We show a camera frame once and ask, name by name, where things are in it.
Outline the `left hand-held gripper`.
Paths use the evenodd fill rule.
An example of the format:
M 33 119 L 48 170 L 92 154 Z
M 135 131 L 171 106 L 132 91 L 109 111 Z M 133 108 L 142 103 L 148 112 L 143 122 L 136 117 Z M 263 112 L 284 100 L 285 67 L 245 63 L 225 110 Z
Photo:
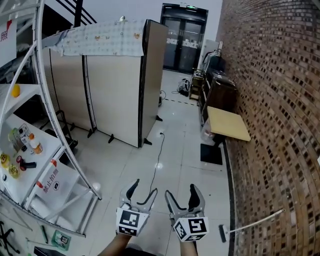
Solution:
M 131 198 L 140 179 L 135 179 L 127 184 L 119 195 L 119 207 L 116 209 L 116 232 L 137 237 L 150 217 L 150 210 L 158 194 L 158 189 L 153 189 L 144 202 L 131 203 Z

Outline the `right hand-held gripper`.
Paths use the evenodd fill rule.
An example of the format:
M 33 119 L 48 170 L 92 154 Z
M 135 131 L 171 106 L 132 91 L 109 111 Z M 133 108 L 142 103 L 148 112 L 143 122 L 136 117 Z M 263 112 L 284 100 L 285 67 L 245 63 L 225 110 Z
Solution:
M 209 233 L 209 219 L 205 216 L 205 199 L 196 185 L 190 184 L 188 211 L 179 206 L 173 194 L 166 190 L 165 201 L 170 211 L 172 228 L 181 242 L 196 242 Z

